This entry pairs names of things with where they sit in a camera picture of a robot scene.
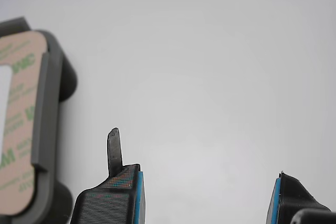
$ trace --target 3m logo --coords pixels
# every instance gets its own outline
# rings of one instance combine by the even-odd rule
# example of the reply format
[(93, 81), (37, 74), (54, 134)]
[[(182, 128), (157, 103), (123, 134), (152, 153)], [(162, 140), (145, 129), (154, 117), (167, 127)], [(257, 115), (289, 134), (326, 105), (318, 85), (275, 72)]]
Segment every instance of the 3m logo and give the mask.
[(28, 54), (26, 57), (22, 58), (21, 60), (17, 61), (12, 65), (13, 73), (17, 74), (21, 70), (28, 68), (29, 66), (33, 65), (35, 62), (34, 54)]
[(10, 148), (7, 150), (7, 153), (2, 154), (0, 169), (6, 167), (7, 165), (10, 165), (13, 162), (15, 162), (15, 156), (13, 149)]

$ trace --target white background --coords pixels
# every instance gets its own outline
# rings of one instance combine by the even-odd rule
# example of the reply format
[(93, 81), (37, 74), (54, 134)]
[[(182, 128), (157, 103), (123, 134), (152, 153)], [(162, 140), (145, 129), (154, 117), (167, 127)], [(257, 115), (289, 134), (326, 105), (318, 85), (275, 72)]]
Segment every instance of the white background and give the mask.
[(264, 223), (278, 173), (336, 210), (335, 0), (0, 0), (56, 35), (77, 71), (58, 178), (108, 175), (121, 132), (146, 223)]
[(2, 153), (2, 145), (4, 140), (3, 136), (11, 79), (12, 68), (8, 65), (0, 65), (0, 154)]

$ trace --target black plastic tab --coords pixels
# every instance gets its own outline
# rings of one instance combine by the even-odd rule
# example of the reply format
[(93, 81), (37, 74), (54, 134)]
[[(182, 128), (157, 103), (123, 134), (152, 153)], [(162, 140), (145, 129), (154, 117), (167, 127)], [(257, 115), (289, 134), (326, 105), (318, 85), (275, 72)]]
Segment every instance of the black plastic tab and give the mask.
[(109, 176), (113, 177), (122, 170), (120, 135), (118, 128), (114, 128), (107, 137), (107, 157)]
[(0, 37), (18, 34), (24, 31), (30, 31), (30, 27), (23, 17), (0, 23)]

